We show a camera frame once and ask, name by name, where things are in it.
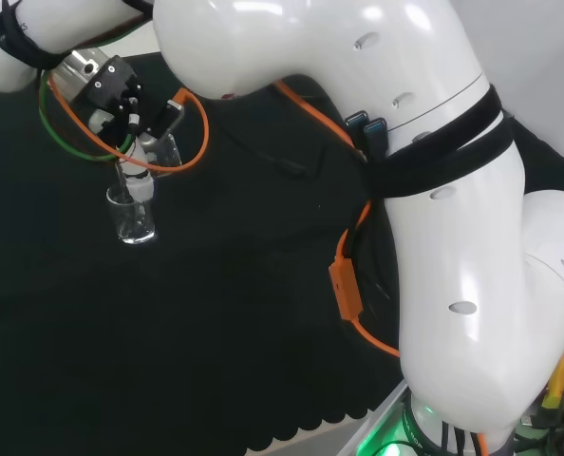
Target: black strap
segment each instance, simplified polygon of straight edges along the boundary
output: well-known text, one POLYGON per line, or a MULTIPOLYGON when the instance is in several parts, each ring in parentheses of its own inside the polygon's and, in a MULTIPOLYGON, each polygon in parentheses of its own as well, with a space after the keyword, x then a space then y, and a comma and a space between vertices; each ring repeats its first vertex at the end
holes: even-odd
POLYGON ((22 0, 14 6, 8 0, 2 0, 0 13, 0 48, 17 60, 29 67, 38 69, 54 69, 69 55, 50 54, 39 47, 26 36, 24 30, 27 26, 18 24, 16 8, 22 0))
POLYGON ((142 12, 142 14, 149 18, 153 18, 153 5, 145 2, 144 0, 122 0, 129 7, 142 12))
POLYGON ((492 124, 500 112, 501 103, 491 87, 480 102, 454 122, 381 164, 365 165, 363 177, 370 195, 375 199, 416 195, 456 181, 492 162, 514 141, 507 120, 462 146, 492 124))

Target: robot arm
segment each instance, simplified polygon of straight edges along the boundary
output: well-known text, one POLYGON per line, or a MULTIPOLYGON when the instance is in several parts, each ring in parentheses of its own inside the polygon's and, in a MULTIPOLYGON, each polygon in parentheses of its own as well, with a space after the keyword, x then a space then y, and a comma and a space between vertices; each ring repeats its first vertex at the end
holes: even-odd
MULTIPOLYGON (((306 74, 343 118, 384 118, 392 158, 420 143, 436 153, 440 132, 490 89, 447 0, 158 0, 154 24, 166 62, 198 94, 227 98, 306 74)), ((498 108, 465 142, 502 119, 498 108)), ((385 201, 401 361, 422 404, 486 433, 495 451, 564 350, 564 193, 523 200, 512 142, 462 170, 385 201)), ((440 441, 440 426, 429 437, 440 441)))
MULTIPOLYGON (((122 0, 24 0, 17 4, 21 29, 40 49, 59 54, 138 18, 122 0)), ((36 70, 0 48, 0 92, 23 89, 36 70)))

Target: orange cable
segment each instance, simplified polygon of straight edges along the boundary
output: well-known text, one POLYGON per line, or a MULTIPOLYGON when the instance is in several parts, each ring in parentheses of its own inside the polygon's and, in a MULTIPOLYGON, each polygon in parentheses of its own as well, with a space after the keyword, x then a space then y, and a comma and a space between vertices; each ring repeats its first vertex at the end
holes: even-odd
POLYGON ((209 122, 208 122, 208 114, 206 114, 206 110, 204 109, 204 106, 202 105, 200 100, 196 97, 196 95, 191 93, 186 88, 182 88, 181 90, 179 90, 179 92, 177 92, 177 95, 175 95, 174 101, 182 105, 186 102, 187 99, 189 99, 189 100, 192 101, 192 103, 194 105, 196 105, 197 109, 199 110, 199 113, 202 116, 202 120, 204 122, 204 142, 202 143, 202 147, 199 149, 199 152, 197 152, 197 155, 191 161, 189 161, 188 163, 185 163, 181 166, 169 167, 169 166, 157 166, 155 164, 145 163, 144 161, 139 161, 139 160, 133 159, 131 157, 126 157, 122 152, 120 152, 120 151, 114 149, 113 147, 110 147, 106 143, 104 143, 101 140, 101 138, 99 138, 94 133, 92 133, 84 125, 84 123, 82 121, 80 121, 80 119, 75 115, 75 113, 70 108, 70 106, 66 102, 65 98, 61 94, 61 91, 59 90, 58 86, 56 86, 56 82, 54 81, 54 77, 52 76, 52 74, 50 74, 49 84, 50 84, 50 87, 52 89, 52 92, 54 93, 54 97, 56 98, 58 103, 63 107, 66 114, 69 116, 69 118, 84 132, 84 134, 90 140, 92 140, 94 143, 96 143, 98 146, 103 148, 106 152, 110 153, 111 155, 115 155, 116 157, 118 157, 122 160, 134 163, 138 166, 142 166, 143 168, 151 169, 153 171, 160 171, 162 173, 178 173, 180 171, 186 171, 186 170, 194 167, 202 159, 202 157, 206 153, 206 150, 208 149, 208 143, 210 141, 210 125, 209 125, 209 122))
POLYGON ((489 449, 487 448, 487 441, 484 439, 484 434, 478 434, 478 436, 481 456, 489 456, 489 449))
MULTIPOLYGON (((369 200, 369 201, 367 201, 365 208, 362 210, 362 214, 360 215, 360 218, 358 218, 358 225, 357 225, 358 228, 360 228, 360 226, 367 219, 368 214, 370 214, 371 207, 372 207, 372 201, 369 200)), ((337 260, 337 261, 342 261, 344 259, 343 247, 346 244, 346 239, 348 238, 348 233, 349 233, 349 230, 346 230, 344 232, 344 234, 341 235, 341 238, 339 239, 339 243, 337 243, 337 252, 335 254, 335 260, 337 260)))
POLYGON ((339 139, 341 139, 341 141, 349 145, 352 149, 355 149, 354 142, 351 140, 349 134, 346 133, 343 128, 341 128, 339 125, 333 122, 329 117, 324 115, 318 109, 313 107, 311 104, 303 100, 299 95, 297 95, 294 92, 294 90, 292 90, 282 81, 278 81, 277 83, 275 83, 275 86, 278 87, 278 89, 282 93, 284 93, 287 97, 289 97, 293 103, 298 105, 304 111, 308 112, 313 118, 315 118, 320 123, 324 124, 324 126, 332 130, 333 133, 335 133, 339 137, 339 139))
POLYGON ((370 332, 368 332, 364 326, 362 326, 362 323, 360 323, 360 319, 355 318, 353 320, 351 320, 352 325, 354 325, 354 327, 356 328, 356 330, 358 330, 358 333, 360 333, 360 335, 366 339, 368 342, 370 342, 372 345, 374 345, 375 347, 377 347, 379 350, 389 353, 389 354, 393 354, 394 356, 396 356, 397 358, 400 358, 400 352, 396 349, 392 349, 391 347, 389 347, 388 345, 384 344, 383 342, 379 341, 378 339, 376 339, 375 337, 373 337, 370 332))
MULTIPOLYGON (((311 104, 309 104, 308 102, 303 100, 301 97, 299 97, 290 87, 288 87, 282 81, 278 81, 277 83, 275 83, 275 85, 278 87, 278 89, 282 93, 284 93, 287 97, 289 97, 289 99, 291 99, 291 101, 293 103, 295 103, 296 105, 301 107, 303 110, 310 113, 311 116, 314 119, 321 122, 322 124, 324 124, 324 126, 326 126, 333 133, 335 133, 339 137, 339 139, 341 139, 341 141, 343 141, 347 145, 351 146, 351 148, 356 150, 354 143, 351 140, 351 138, 349 137, 348 133, 346 133, 341 127, 339 127, 339 125, 337 125, 329 117, 327 117, 322 112, 320 112, 318 109, 316 109, 311 104)), ((371 208, 372 208, 372 201, 367 201, 367 204, 365 205, 365 208, 363 209, 362 214, 360 215, 360 218, 358 219, 357 227, 360 227, 365 222, 365 220, 368 217, 368 214, 370 214, 371 208)), ((345 257, 343 255, 343 247, 344 247, 344 244, 346 243, 346 239, 348 238, 348 233, 349 233, 349 230, 346 230, 344 232, 344 234, 341 235, 341 238, 339 239, 339 243, 337 244, 335 262, 343 262, 345 260, 345 257)), ((360 318, 354 318, 353 320, 351 320, 351 323, 354 325, 354 327, 356 328, 358 333, 364 339, 366 339, 368 342, 370 342, 373 346, 375 346, 376 348, 378 348, 379 350, 381 350, 383 352, 392 354, 392 355, 396 356, 397 358, 400 358, 400 352, 396 349, 393 349, 392 347, 389 347, 388 345, 384 344, 380 340, 373 337, 373 335, 370 332, 368 332, 365 329, 364 326, 362 326, 362 323, 360 323, 360 318)))

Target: black cloth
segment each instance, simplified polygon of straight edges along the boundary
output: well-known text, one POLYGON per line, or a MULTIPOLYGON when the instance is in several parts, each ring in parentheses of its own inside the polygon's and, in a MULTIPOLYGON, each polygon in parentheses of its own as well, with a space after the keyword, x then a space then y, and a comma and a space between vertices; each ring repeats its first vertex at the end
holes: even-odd
MULTIPOLYGON (((154 104, 174 95, 159 55, 132 63, 154 104)), ((333 114, 318 87, 291 83, 333 114)), ((270 89, 206 108, 208 155, 158 180, 158 240, 131 248, 104 202, 112 168, 61 151, 32 89, 0 94, 0 456, 241 455, 361 418, 400 382, 398 360, 341 323, 329 283, 366 200, 347 149, 270 89), (279 160, 309 178, 288 179, 279 160)), ((185 160, 200 122, 191 111, 177 132, 185 160)), ((528 188, 564 189, 564 160, 513 125, 528 188)), ((385 215, 369 228, 364 324, 396 345, 385 215)))

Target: white wall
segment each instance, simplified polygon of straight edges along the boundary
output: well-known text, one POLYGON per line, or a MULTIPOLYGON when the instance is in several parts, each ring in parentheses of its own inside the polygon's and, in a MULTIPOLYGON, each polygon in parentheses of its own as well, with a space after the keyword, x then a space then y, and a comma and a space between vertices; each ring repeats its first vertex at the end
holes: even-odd
MULTIPOLYGON (((564 0, 452 0, 506 109, 564 155, 564 0)), ((157 52, 151 25, 104 49, 157 52)))

